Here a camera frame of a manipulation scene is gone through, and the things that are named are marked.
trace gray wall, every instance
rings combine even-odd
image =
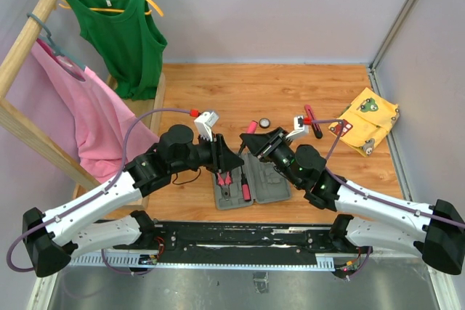
[[[416,200],[451,201],[465,217],[465,0],[419,0],[378,69],[399,103],[393,130]],[[465,307],[465,276],[455,278]]]
[[[405,0],[154,0],[165,62],[367,63]]]
[[[38,0],[0,0],[0,60],[4,59]],[[106,76],[101,59],[83,39],[72,12],[54,12],[48,21],[56,42]],[[63,149],[77,158],[74,120],[41,66],[29,56],[7,99],[31,118]],[[17,274],[4,262],[7,248],[21,233],[23,213],[34,206],[46,210],[68,201],[74,183],[58,168],[0,127],[0,299],[2,309],[24,309],[36,280]],[[24,246],[14,254],[18,266],[29,267]]]

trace green tank top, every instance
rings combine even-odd
[[[155,97],[167,42],[145,0],[66,0],[78,18],[81,36],[103,57],[121,98]],[[97,12],[91,7],[122,9]]]

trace pliers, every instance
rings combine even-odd
[[[233,183],[233,180],[231,179],[231,173],[230,172],[217,174],[217,184],[219,185],[219,187],[221,189],[221,196],[225,200],[230,199],[230,185],[232,183]]]

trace pink shirt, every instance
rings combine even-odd
[[[74,116],[81,166],[103,183],[114,176],[121,165],[123,139],[136,118],[134,113],[88,67],[82,71],[65,57],[55,57],[40,39],[31,52]],[[75,79],[62,66],[84,81]],[[156,142],[158,136],[139,122],[129,136],[127,162]]]

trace yellow cloth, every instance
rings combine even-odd
[[[339,118],[344,122],[341,140],[363,156],[369,156],[399,118],[399,105],[365,88]],[[341,127],[339,123],[332,123],[329,130],[337,135]]]

